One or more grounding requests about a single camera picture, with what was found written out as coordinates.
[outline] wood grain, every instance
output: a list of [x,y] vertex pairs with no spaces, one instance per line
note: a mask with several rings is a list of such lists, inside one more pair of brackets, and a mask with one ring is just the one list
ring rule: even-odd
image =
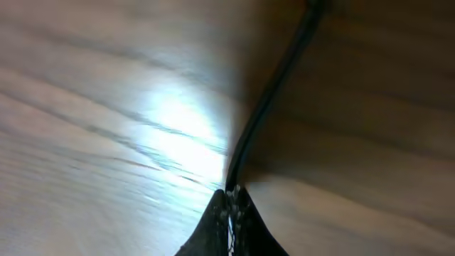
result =
[[[173,255],[304,10],[0,0],[0,255]],[[329,4],[245,169],[291,255],[455,254],[454,14]]]

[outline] thin black cord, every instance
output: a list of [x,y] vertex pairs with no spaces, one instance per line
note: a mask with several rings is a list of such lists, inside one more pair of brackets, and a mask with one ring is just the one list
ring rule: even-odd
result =
[[229,169],[227,170],[226,191],[233,191],[235,185],[238,184],[240,169],[245,163],[254,135],[267,116],[278,89],[287,81],[292,69],[299,61],[300,55],[308,46],[318,28],[323,14],[324,0],[307,1],[307,4],[308,11],[302,17],[286,53],[264,89],[259,102],[243,130],[242,136],[240,136],[237,142]]

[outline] cord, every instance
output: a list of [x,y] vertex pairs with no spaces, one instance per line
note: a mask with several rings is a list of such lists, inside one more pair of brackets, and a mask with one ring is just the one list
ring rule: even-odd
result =
[[226,191],[233,191],[235,185],[239,183],[240,169],[245,165],[247,153],[251,147],[254,136],[258,128],[263,123],[270,110],[272,101],[277,96],[280,87],[287,81],[292,69],[299,61],[300,55],[308,46],[319,21],[321,20],[324,8],[324,0],[307,1],[308,11],[301,18],[296,33],[291,40],[283,58],[274,71],[272,78],[264,89],[259,102],[253,110],[242,135],[235,146],[234,154],[227,170]]

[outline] wooden surface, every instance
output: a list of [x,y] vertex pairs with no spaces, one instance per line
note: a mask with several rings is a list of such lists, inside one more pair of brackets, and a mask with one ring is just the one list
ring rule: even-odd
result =
[[[0,255],[173,255],[303,11],[0,0]],[[331,2],[245,175],[291,255],[455,255],[454,14]]]

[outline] cable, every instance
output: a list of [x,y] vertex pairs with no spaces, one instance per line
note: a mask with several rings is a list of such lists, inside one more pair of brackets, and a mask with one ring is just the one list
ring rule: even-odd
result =
[[234,154],[227,170],[226,191],[232,191],[238,184],[240,169],[244,166],[247,153],[250,149],[254,136],[259,126],[263,123],[272,105],[273,99],[277,96],[278,89],[287,81],[292,69],[297,64],[300,55],[308,46],[319,21],[321,20],[324,8],[324,0],[307,1],[308,11],[302,17],[296,33],[291,40],[283,58],[274,71],[272,78],[264,89],[259,102],[253,110],[242,135],[235,146]]

